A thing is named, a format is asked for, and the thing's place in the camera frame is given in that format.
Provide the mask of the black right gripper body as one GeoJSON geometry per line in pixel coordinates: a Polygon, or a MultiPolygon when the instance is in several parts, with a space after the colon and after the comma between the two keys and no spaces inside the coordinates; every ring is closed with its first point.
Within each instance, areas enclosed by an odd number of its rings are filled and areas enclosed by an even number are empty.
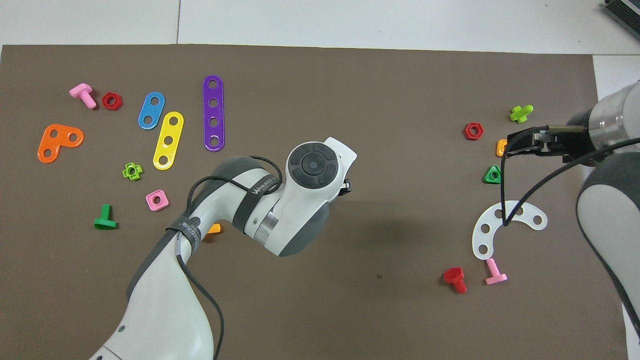
{"type": "Polygon", "coordinates": [[[582,126],[583,132],[556,132],[553,133],[555,141],[550,143],[550,150],[562,157],[563,163],[577,160],[584,155],[595,151],[594,144],[589,134],[589,121],[592,109],[588,109],[572,116],[567,121],[567,126],[582,126]]]}

